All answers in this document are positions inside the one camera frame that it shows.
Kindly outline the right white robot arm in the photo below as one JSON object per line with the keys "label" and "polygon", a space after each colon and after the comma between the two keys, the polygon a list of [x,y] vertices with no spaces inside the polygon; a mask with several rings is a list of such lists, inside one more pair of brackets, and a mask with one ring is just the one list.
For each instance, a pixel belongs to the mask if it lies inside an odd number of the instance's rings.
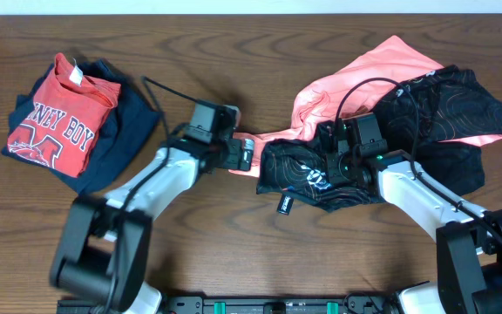
{"label": "right white robot arm", "polygon": [[373,117],[329,127],[329,182],[401,209],[435,242],[438,278],[396,293],[388,313],[502,313],[502,209],[452,192],[402,150],[389,151]]}

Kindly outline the black patterned garment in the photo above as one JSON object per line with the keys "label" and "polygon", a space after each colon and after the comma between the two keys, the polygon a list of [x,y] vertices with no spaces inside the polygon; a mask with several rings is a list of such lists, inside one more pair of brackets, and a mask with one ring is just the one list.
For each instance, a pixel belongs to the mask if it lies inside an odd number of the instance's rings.
{"label": "black patterned garment", "polygon": [[[455,194],[484,185],[480,147],[502,135],[502,102],[473,71],[451,65],[404,81],[372,112],[391,151],[415,151],[425,173]],[[275,140],[263,148],[256,192],[281,193],[327,212],[382,202],[365,188],[329,183],[319,125],[311,141]]]}

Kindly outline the pink t-shirt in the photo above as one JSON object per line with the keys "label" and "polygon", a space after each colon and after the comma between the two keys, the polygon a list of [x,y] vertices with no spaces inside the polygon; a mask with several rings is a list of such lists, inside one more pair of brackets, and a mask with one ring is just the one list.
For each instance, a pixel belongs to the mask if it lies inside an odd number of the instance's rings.
{"label": "pink t-shirt", "polygon": [[299,91],[294,100],[290,128],[256,135],[236,133],[235,138],[254,142],[254,155],[248,171],[234,170],[232,173],[257,178],[262,149],[270,141],[310,141],[319,123],[336,116],[349,117],[371,111],[391,90],[390,83],[363,85],[345,101],[341,111],[337,110],[345,94],[365,79],[387,78],[402,82],[420,76],[429,77],[442,68],[441,64],[411,48],[401,38],[391,36],[338,72],[319,78]]}

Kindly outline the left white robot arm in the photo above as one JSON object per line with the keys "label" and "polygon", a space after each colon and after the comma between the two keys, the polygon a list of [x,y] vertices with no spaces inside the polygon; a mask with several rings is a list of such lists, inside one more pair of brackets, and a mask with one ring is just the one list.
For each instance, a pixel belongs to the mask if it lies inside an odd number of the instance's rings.
{"label": "left white robot arm", "polygon": [[153,222],[203,174],[249,170],[254,142],[234,137],[240,118],[236,106],[199,100],[183,134],[169,133],[127,183],[103,196],[77,197],[51,265],[51,285],[103,313],[157,312],[162,295],[145,281]]}

